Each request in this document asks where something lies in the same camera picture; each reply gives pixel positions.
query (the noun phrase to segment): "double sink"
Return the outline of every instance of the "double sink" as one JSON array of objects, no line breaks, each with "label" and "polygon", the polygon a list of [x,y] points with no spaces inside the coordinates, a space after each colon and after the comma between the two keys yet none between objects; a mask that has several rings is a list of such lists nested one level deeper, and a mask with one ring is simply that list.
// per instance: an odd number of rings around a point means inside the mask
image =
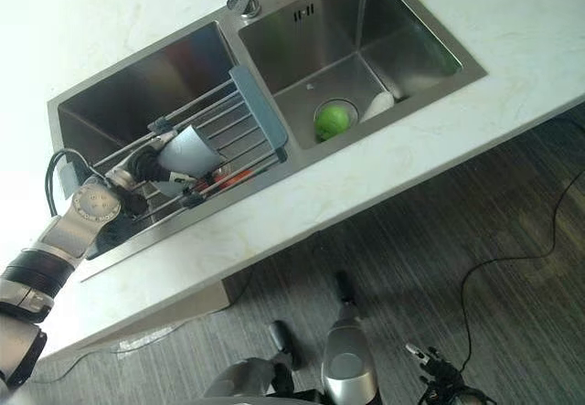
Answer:
[{"label": "double sink", "polygon": [[[95,164],[143,137],[158,117],[221,87],[229,70],[243,65],[288,134],[286,161],[176,217],[145,221],[138,234],[104,252],[109,259],[92,273],[485,74],[417,0],[258,2],[253,18],[219,9],[49,102],[55,149],[77,149]],[[393,107],[325,142],[315,137],[320,105],[348,101],[361,115],[383,91],[393,95]]]}]

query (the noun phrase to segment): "black cable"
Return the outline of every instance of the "black cable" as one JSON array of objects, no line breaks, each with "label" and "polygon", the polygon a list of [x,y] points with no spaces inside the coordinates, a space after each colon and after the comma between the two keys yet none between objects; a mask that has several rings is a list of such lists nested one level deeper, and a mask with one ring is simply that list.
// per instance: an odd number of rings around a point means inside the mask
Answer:
[{"label": "black cable", "polygon": [[[246,290],[248,289],[248,287],[250,286],[250,282],[252,281],[252,277],[254,276],[254,268],[250,269],[250,276],[248,277],[248,280],[244,283],[244,287],[242,288],[241,292],[238,294],[238,296],[233,300],[233,302],[229,305],[226,306],[222,309],[219,309],[218,311],[214,312],[214,314],[217,314],[219,312],[223,312],[227,309],[229,309],[230,307],[234,306],[239,299],[244,295],[244,293],[246,292]],[[49,380],[44,380],[44,379],[40,379],[40,380],[34,380],[31,379],[30,382],[32,382],[33,384],[52,384],[54,382],[59,382],[60,380],[64,379],[83,359],[85,359],[86,357],[90,356],[90,355],[95,355],[96,353],[105,353],[105,354],[109,354],[109,355],[121,355],[124,353],[130,353],[130,352],[134,352],[136,350],[140,350],[141,348],[145,348],[147,346],[150,346],[151,344],[154,343],[158,343],[160,341],[162,341],[163,339],[169,337],[170,335],[172,335],[174,332],[176,332],[177,330],[179,330],[180,328],[182,328],[185,325],[188,325],[189,323],[191,323],[194,320],[187,320],[184,323],[181,323],[180,325],[175,326],[173,329],[169,330],[166,334],[158,336],[156,339],[149,341],[148,343],[144,343],[138,347],[134,347],[134,348],[128,348],[125,350],[94,350],[92,352],[88,352],[85,355],[81,355],[80,357],[78,357],[73,364],[71,364],[69,366],[69,368],[67,370],[65,370],[65,372],[63,372],[63,374],[61,374],[60,376],[54,378],[54,379],[49,379]]]},{"label": "black cable", "polygon": [[50,212],[51,217],[57,216],[57,208],[55,207],[55,199],[53,198],[53,175],[59,160],[65,155],[73,155],[90,173],[103,179],[103,175],[90,165],[88,160],[86,160],[78,151],[68,148],[59,149],[48,161],[47,171],[45,173],[45,197],[47,198],[48,211]]},{"label": "black cable", "polygon": [[571,179],[569,185],[565,187],[563,192],[560,194],[560,197],[558,198],[557,203],[555,204],[555,207],[554,207],[553,213],[552,213],[552,236],[551,236],[552,242],[551,242],[550,247],[545,252],[543,252],[542,254],[539,254],[537,256],[501,257],[501,258],[496,258],[496,259],[490,259],[489,261],[483,261],[483,262],[478,263],[477,265],[473,266],[470,270],[467,271],[467,273],[463,277],[463,279],[461,281],[461,286],[460,286],[460,301],[461,301],[461,308],[463,311],[463,321],[465,323],[465,331],[467,333],[467,358],[463,361],[462,367],[459,370],[460,373],[463,373],[465,371],[465,368],[467,367],[467,363],[469,363],[470,359],[472,358],[472,354],[473,354],[471,327],[469,326],[469,318],[467,315],[467,308],[465,307],[465,284],[467,283],[467,281],[469,280],[469,278],[471,277],[471,275],[475,271],[477,271],[477,270],[479,270],[479,269],[483,268],[484,266],[489,265],[491,263],[496,263],[496,262],[500,262],[500,261],[526,261],[526,260],[533,260],[533,259],[534,260],[545,259],[547,256],[552,254],[552,252],[555,250],[555,247],[557,246],[558,209],[560,208],[560,204],[562,203],[565,196],[568,194],[569,190],[579,180],[579,178],[581,178],[581,176],[584,173],[585,173],[585,169],[581,170],[576,176],[573,177],[573,179]]}]

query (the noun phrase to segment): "countertop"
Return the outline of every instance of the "countertop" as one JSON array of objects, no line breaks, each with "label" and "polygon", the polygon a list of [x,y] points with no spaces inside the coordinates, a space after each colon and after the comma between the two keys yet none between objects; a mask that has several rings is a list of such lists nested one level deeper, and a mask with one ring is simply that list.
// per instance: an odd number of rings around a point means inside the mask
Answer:
[{"label": "countertop", "polygon": [[[421,2],[486,77],[68,285],[42,325],[49,335],[45,355],[87,345],[585,100],[585,0]],[[0,0],[0,263],[12,260],[48,222],[47,101],[222,4]]]}]

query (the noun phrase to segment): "wooden floor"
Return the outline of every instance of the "wooden floor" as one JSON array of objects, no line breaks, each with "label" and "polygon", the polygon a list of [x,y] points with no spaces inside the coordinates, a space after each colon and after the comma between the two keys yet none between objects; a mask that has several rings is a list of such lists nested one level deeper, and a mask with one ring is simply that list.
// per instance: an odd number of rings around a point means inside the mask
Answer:
[{"label": "wooden floor", "polygon": [[[569,115],[585,123],[585,108]],[[61,405],[182,403],[230,363],[271,356],[266,325],[277,318],[302,345],[298,389],[318,388],[338,308],[331,275],[346,269],[358,286],[383,400],[414,404],[420,370],[404,344],[437,346],[461,364],[466,270],[547,250],[555,202],[583,168],[585,133],[545,123],[257,264],[228,310],[132,353],[91,355],[59,382],[28,383],[21,396]],[[585,403],[583,215],[585,175],[562,202],[552,254],[489,265],[469,281],[474,348],[465,377],[500,404]],[[33,379],[54,378],[69,362],[41,363]]]}]

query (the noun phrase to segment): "dish rack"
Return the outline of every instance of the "dish rack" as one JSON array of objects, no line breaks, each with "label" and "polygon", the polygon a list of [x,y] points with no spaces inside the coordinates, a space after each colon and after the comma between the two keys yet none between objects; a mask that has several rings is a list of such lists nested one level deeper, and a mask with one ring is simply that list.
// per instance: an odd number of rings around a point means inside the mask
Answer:
[{"label": "dish rack", "polygon": [[[168,113],[164,118],[181,132],[193,125],[225,161],[199,183],[202,201],[215,199],[286,160],[283,149],[288,134],[276,111],[263,95],[250,71],[243,66],[229,71],[229,79],[214,89]],[[107,171],[146,143],[154,133],[148,133],[120,150],[102,158],[95,168]],[[133,191],[142,194],[148,210],[133,220],[132,234],[137,234],[185,212],[181,198],[166,197],[149,182],[138,184]]]}]

